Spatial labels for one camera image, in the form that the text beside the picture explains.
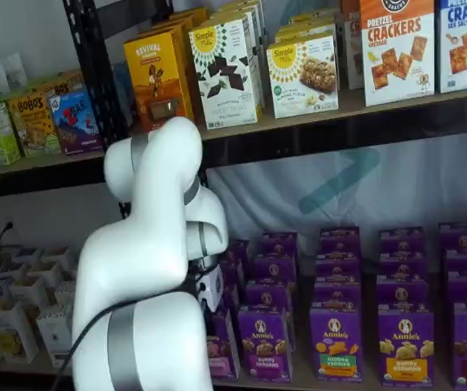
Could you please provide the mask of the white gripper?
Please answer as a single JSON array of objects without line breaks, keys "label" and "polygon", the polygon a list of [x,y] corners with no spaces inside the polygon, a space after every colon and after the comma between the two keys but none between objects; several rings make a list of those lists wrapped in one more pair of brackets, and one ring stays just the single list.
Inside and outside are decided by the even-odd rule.
[{"label": "white gripper", "polygon": [[196,298],[204,314],[214,313],[222,300],[223,276],[219,264],[201,271],[195,277]]}]

